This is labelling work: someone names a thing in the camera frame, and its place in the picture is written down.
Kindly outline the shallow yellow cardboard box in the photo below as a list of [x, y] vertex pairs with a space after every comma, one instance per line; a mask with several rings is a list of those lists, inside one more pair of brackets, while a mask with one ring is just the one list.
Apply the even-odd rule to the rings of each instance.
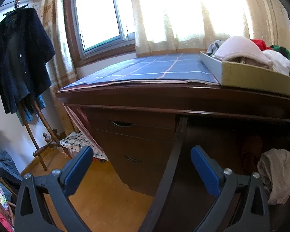
[[269, 69], [221, 62], [200, 52], [200, 60], [222, 86], [240, 87], [290, 96], [290, 77]]

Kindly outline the grey garment in box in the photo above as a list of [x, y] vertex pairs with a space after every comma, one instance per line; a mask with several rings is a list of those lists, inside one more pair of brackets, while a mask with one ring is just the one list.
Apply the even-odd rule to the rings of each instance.
[[209, 55], [209, 56], [214, 55], [223, 43], [224, 43], [224, 41], [215, 40], [214, 42], [212, 42], [209, 45], [209, 47], [208, 47], [208, 49], [206, 51], [206, 54]]

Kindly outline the tan beige underwear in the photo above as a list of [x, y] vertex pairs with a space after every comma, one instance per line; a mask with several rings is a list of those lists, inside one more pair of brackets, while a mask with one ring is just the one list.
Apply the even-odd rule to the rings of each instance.
[[257, 169], [268, 195], [268, 204], [285, 204], [290, 197], [290, 151], [271, 149], [262, 153]]

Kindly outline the dark wooden desk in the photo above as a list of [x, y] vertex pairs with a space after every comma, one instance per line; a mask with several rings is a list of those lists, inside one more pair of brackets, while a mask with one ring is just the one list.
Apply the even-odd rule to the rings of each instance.
[[57, 98], [102, 148], [122, 182], [153, 199], [180, 117], [290, 123], [290, 96], [199, 83], [113, 84], [60, 90]]

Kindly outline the red garment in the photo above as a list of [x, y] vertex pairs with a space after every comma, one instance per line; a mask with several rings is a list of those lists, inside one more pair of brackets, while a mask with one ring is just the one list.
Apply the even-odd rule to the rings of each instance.
[[252, 39], [252, 42], [255, 43], [261, 51], [271, 50], [271, 48], [266, 45], [265, 41], [261, 39]]

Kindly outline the blue grey clothes pile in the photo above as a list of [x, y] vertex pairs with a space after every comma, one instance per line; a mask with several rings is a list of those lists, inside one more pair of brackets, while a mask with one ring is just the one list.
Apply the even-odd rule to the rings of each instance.
[[18, 195], [22, 182], [17, 167], [11, 156], [3, 149], [0, 149], [0, 187], [8, 201], [13, 199], [12, 195]]

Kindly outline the beige lace curtain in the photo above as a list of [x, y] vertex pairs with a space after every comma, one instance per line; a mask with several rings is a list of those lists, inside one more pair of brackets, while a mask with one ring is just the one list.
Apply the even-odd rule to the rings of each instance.
[[131, 0], [138, 57], [197, 53], [231, 36], [290, 49], [290, 23], [279, 0]]

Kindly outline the wood framed window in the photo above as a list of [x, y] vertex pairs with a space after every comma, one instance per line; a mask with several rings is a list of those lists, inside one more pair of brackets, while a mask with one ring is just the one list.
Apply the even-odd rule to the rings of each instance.
[[131, 0], [63, 0], [75, 67], [135, 51]]

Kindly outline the checkered cloth on floor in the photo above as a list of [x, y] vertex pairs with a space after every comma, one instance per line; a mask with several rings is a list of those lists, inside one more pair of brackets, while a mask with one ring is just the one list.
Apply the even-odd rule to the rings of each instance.
[[106, 154], [97, 145], [90, 142], [82, 132], [72, 132], [66, 138], [60, 140], [62, 147], [66, 148], [75, 157], [83, 147], [91, 147], [93, 157], [97, 160], [108, 161]]

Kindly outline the dark navy hanging jacket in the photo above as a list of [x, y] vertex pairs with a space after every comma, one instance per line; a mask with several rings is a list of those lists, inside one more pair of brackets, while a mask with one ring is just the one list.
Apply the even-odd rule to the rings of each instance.
[[35, 9], [17, 9], [0, 22], [0, 97], [7, 114], [51, 86], [46, 64], [54, 56]]

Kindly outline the green garment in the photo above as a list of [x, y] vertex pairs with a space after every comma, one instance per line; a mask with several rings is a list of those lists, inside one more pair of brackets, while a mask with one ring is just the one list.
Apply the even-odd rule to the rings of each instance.
[[270, 48], [276, 52], [281, 53], [285, 58], [290, 60], [290, 51], [288, 49], [284, 48], [283, 46], [278, 46], [275, 44], [270, 46]]

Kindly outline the white folded garment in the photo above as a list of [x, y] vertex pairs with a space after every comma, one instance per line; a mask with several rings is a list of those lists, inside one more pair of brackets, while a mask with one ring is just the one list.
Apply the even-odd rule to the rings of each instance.
[[274, 50], [264, 50], [264, 55], [272, 61], [271, 70], [283, 75], [290, 75], [290, 60]]

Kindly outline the blue plaid table cloth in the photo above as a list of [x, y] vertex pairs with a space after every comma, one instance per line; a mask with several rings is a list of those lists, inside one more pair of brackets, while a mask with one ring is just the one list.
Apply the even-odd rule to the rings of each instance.
[[198, 54], [178, 53], [152, 55], [116, 63], [81, 78], [61, 91], [130, 82], [219, 84]]

